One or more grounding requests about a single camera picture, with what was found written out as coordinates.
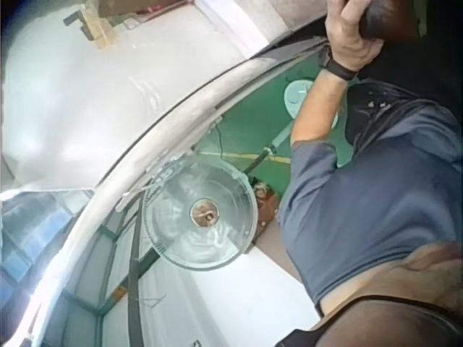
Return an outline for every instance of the fingers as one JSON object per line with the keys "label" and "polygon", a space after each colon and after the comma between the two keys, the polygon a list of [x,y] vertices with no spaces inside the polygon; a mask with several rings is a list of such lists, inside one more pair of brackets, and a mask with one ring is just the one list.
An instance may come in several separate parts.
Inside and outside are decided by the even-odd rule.
{"label": "fingers", "polygon": [[328,17],[339,17],[344,8],[345,0],[326,0]]}
{"label": "fingers", "polygon": [[341,13],[343,20],[350,25],[358,26],[372,0],[349,0]]}

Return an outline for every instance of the fan guard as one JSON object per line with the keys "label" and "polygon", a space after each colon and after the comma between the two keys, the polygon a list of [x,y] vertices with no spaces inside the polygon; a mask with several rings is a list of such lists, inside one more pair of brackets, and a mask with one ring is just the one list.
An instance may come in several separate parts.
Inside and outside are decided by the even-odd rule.
{"label": "fan guard", "polygon": [[249,181],[232,165],[199,155],[171,162],[143,196],[154,249],[188,270],[212,270],[241,255],[255,234],[258,208]]}

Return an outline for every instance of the cable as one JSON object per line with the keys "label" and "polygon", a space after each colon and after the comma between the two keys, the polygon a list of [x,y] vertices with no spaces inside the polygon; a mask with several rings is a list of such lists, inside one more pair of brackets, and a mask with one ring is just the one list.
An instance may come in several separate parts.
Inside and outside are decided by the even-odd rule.
{"label": "cable", "polygon": [[218,144],[220,145],[220,159],[224,158],[224,143],[222,142],[222,133],[218,128],[218,123],[216,123],[216,130],[218,134]]}

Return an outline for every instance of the hand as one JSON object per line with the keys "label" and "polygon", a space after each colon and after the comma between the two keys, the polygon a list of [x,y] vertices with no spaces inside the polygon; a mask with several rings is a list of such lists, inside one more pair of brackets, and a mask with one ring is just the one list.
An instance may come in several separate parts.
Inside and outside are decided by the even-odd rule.
{"label": "hand", "polygon": [[372,0],[327,0],[326,32],[333,59],[346,69],[359,71],[381,51],[384,41],[360,36],[360,18]]}

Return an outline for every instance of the gray shirt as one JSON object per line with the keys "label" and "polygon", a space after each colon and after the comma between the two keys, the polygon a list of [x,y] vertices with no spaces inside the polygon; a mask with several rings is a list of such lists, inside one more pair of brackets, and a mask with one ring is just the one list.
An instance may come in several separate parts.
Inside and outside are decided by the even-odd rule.
{"label": "gray shirt", "polygon": [[325,141],[293,149],[279,223],[320,314],[320,300],[357,274],[430,242],[462,241],[460,131],[435,105],[388,129],[342,168]]}

